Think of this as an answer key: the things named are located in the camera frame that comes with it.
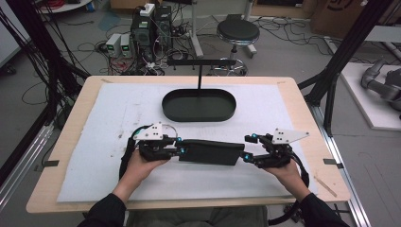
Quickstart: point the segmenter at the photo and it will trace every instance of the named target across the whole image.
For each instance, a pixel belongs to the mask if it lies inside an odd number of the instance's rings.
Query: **stool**
[[[248,68],[245,63],[235,58],[236,47],[253,44],[259,39],[259,28],[249,21],[229,19],[218,24],[218,37],[222,41],[233,45],[230,58],[222,60],[235,60],[235,65],[220,65],[214,68],[216,76],[245,76],[248,73]]]

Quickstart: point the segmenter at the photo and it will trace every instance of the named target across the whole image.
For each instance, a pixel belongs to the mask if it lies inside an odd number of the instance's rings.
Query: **human hand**
[[[297,201],[301,202],[307,195],[310,194],[298,172],[297,165],[293,159],[289,164],[282,167],[264,168],[265,171],[274,175],[277,180],[291,193]]]
[[[150,172],[157,166],[166,162],[167,160],[148,162],[141,156],[139,149],[136,149],[128,162],[126,172],[118,182],[113,193],[124,203],[127,202],[132,192],[141,184]]]

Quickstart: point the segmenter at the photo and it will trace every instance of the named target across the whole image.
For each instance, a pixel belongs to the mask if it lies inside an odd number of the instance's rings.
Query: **left hand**
[[[157,166],[166,162],[167,160],[148,162],[141,156],[139,149],[136,149],[128,162],[124,176],[118,182],[113,194],[120,198],[124,203],[127,202],[132,192],[141,184],[150,172]]]

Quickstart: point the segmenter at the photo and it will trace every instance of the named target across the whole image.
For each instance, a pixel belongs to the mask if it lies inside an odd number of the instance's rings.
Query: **white bracket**
[[[162,140],[163,139],[163,124],[159,122],[151,125],[149,128],[139,131],[134,135],[135,140]]]
[[[289,144],[309,136],[307,131],[291,131],[276,129],[271,142],[273,144]]]

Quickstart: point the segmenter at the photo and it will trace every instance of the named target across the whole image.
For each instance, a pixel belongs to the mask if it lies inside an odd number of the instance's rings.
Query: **desk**
[[[203,58],[203,52],[201,50],[201,45],[197,36],[197,4],[198,0],[192,0],[192,30],[189,31],[192,45],[194,46],[195,53],[198,59]],[[251,10],[252,10],[253,0],[247,0],[247,4],[244,11],[244,20],[249,21]],[[256,49],[253,44],[247,45],[246,48],[250,51],[251,55],[256,54]]]
[[[46,167],[26,206],[29,213],[86,212],[93,202],[57,202],[69,159],[79,140],[80,133],[103,83],[181,83],[196,84],[198,77],[90,77],[79,94],[60,138],[49,160],[60,160],[55,167]],[[277,85],[286,103],[294,130],[309,131],[310,136],[300,141],[305,157],[311,168],[319,189],[319,197],[324,201],[348,201],[350,194],[337,166],[325,165],[323,159],[331,159],[316,123],[307,108],[297,84],[291,78],[243,77],[219,78],[205,77],[203,84],[272,84]],[[293,202],[282,198],[237,198],[221,200],[184,201],[136,201],[127,204],[128,209],[156,209],[178,207],[236,206],[254,204],[279,204]]]

